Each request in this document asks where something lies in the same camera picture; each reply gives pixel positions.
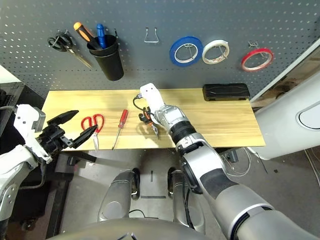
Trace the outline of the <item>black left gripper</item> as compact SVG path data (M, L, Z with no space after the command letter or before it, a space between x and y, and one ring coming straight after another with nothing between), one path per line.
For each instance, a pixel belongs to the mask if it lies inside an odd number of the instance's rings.
M86 142L98 128L97 125L85 129L76 139L68 139L64 136L65 131L58 125L71 120L79 111L69 110L47 121L48 126L37 137L37 142L48 155L56 154L67 147L78 148Z

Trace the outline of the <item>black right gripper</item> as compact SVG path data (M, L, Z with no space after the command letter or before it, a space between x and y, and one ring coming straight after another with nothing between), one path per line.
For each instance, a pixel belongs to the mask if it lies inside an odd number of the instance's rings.
M142 121L144 122L144 123L151 123L151 122L153 122L153 120L152 120L152 115L153 115L153 113L151 112L151 109L150 109L150 107L148 106L148 107L144 107L143 109L142 109L142 115L143 115L143 117L142 117Z

